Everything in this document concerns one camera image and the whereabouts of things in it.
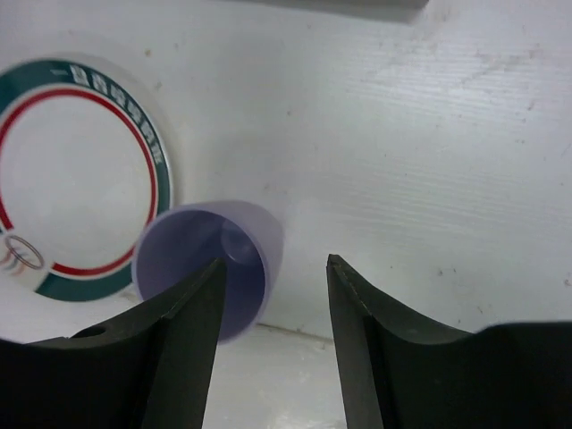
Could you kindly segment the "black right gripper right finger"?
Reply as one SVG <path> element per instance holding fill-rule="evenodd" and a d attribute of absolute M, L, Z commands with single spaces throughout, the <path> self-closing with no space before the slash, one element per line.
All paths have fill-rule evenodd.
<path fill-rule="evenodd" d="M 568 428 L 571 325 L 465 332 L 327 261 L 332 332 L 350 428 Z"/>

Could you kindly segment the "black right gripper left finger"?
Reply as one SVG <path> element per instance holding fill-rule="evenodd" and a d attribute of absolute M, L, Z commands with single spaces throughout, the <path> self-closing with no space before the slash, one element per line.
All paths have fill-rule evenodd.
<path fill-rule="evenodd" d="M 216 259 L 70 338 L 2 341 L 2 427 L 201 427 L 226 274 Z"/>

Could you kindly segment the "grey cloth placemat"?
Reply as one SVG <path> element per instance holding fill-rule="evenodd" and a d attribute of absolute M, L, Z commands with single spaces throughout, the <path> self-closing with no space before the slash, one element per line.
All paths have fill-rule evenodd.
<path fill-rule="evenodd" d="M 267 0 L 256 1 L 288 9 L 329 13 L 369 21 L 410 23 L 430 1 L 417 0 Z"/>

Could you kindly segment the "white plate green red rim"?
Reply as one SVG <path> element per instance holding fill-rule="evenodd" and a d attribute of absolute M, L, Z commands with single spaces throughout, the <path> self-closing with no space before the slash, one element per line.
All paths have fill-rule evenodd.
<path fill-rule="evenodd" d="M 114 75 L 57 57 L 2 70 L 3 275 L 49 299 L 113 295 L 173 192 L 163 132 Z"/>

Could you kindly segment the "purple cup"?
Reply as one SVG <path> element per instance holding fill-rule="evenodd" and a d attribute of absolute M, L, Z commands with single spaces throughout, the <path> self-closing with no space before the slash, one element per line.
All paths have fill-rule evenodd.
<path fill-rule="evenodd" d="M 148 300 L 221 258 L 227 277 L 219 341 L 225 343 L 260 320 L 281 268 L 283 244 L 281 223 L 259 205 L 223 200 L 177 206 L 140 236 L 131 278 Z"/>

